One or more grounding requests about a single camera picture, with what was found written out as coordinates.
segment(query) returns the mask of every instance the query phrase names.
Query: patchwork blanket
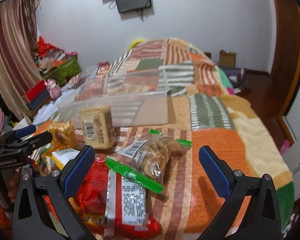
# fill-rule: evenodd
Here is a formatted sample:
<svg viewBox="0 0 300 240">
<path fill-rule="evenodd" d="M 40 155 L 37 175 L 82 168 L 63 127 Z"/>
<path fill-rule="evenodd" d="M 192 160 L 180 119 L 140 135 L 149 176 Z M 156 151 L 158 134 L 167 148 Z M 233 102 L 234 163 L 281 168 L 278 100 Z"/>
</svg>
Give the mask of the patchwork blanket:
<svg viewBox="0 0 300 240">
<path fill-rule="evenodd" d="M 217 196 L 199 163 L 198 152 L 204 145 L 247 176 L 272 176 L 284 228 L 293 208 L 292 177 L 250 103 L 234 95 L 224 72 L 203 52 L 178 39 L 139 44 L 112 63 L 107 74 L 153 68 L 165 68 L 167 72 L 169 122 L 151 128 L 193 142 L 185 155 L 167 164 L 163 193 L 148 194 L 147 205 L 163 229 L 156 239 L 196 239 L 221 208 L 224 199 Z M 82 76 L 70 81 L 71 87 L 78 80 L 82 83 Z M 114 150 L 138 140 L 148 130 L 149 127 L 119 128 Z M 236 231 L 248 203 L 246 197 L 229 233 Z"/>
</svg>

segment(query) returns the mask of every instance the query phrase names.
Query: curtain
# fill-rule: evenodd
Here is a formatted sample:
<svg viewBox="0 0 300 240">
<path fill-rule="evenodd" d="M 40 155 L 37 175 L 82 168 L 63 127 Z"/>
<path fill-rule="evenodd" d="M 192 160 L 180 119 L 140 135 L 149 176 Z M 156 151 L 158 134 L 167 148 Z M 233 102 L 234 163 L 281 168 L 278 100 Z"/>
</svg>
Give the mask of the curtain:
<svg viewBox="0 0 300 240">
<path fill-rule="evenodd" d="M 28 108 L 22 96 L 42 76 L 34 63 L 37 25 L 34 0 L 0 3 L 0 94 L 18 119 Z"/>
</svg>

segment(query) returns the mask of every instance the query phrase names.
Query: red snack bag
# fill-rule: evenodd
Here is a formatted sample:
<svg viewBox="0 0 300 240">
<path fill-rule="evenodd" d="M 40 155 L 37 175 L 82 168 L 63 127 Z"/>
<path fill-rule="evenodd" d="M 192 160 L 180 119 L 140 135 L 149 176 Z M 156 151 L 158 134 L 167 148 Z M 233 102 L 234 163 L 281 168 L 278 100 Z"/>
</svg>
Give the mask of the red snack bag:
<svg viewBox="0 0 300 240">
<path fill-rule="evenodd" d="M 58 48 L 49 43 L 45 43 L 43 38 L 39 36 L 37 53 L 40 55 L 40 57 L 44 57 L 47 54 L 47 51 L 49 49 L 58 49 Z"/>
<path fill-rule="evenodd" d="M 161 233 L 160 224 L 146 213 L 145 189 L 109 171 L 105 158 L 96 158 L 75 200 L 90 231 L 130 239 Z"/>
</svg>

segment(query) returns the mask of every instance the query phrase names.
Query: clear plastic storage box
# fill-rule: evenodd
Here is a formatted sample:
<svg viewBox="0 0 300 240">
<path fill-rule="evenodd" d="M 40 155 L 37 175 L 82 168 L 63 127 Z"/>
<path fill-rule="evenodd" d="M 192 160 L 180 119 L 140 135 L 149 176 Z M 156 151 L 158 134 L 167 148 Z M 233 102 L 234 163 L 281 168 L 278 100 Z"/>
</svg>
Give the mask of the clear plastic storage box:
<svg viewBox="0 0 300 240">
<path fill-rule="evenodd" d="M 84 83 L 58 106 L 61 119 L 81 129 L 80 111 L 110 106 L 114 127 L 168 122 L 168 83 L 164 69 L 99 76 Z"/>
</svg>

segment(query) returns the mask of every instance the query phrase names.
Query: wooden door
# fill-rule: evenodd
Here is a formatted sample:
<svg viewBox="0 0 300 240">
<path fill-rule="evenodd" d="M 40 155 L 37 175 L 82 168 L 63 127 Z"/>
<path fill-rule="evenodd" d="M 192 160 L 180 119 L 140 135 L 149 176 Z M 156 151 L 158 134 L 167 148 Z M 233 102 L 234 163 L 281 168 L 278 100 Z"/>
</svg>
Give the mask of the wooden door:
<svg viewBox="0 0 300 240">
<path fill-rule="evenodd" d="M 282 112 L 286 112 L 300 82 L 300 8 L 295 0 L 274 1 L 277 41 L 270 77 L 272 93 L 282 99 Z"/>
</svg>

